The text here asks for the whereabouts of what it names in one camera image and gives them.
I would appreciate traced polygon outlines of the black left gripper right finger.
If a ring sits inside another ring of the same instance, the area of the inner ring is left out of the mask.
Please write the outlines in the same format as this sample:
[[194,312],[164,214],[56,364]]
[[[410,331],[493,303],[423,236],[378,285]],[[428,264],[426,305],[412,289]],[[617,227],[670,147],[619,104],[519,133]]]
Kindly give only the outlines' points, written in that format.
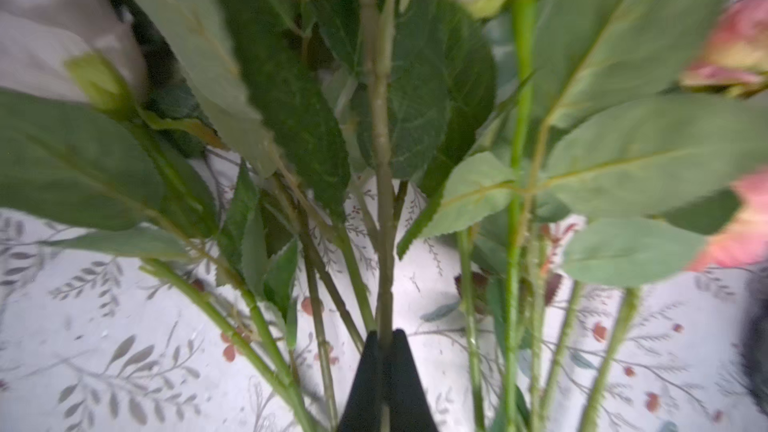
[[402,329],[393,332],[384,362],[384,397],[393,432],[437,432],[417,367]]

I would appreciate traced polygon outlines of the light pink rose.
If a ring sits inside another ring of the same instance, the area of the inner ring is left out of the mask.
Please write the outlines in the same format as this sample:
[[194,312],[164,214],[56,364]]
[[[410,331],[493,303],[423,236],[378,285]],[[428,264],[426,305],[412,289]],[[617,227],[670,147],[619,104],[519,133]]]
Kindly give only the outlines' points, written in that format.
[[[352,19],[351,67],[361,75],[368,104],[363,138],[376,172],[379,260],[377,330],[393,335],[398,200],[393,183],[425,169],[447,140],[451,107],[448,42],[443,18],[462,17],[453,0],[319,0],[336,19]],[[351,180],[340,125],[309,68],[278,29],[271,0],[219,0],[240,78],[280,154],[303,188],[333,219],[343,215]]]

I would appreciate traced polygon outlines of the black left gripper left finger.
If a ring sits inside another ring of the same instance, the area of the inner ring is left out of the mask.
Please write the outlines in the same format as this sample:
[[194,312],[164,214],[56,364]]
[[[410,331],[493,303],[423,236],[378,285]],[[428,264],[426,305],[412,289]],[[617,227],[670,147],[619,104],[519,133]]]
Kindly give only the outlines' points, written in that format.
[[338,432],[376,432],[381,428],[383,352],[378,333],[371,331],[356,369]]

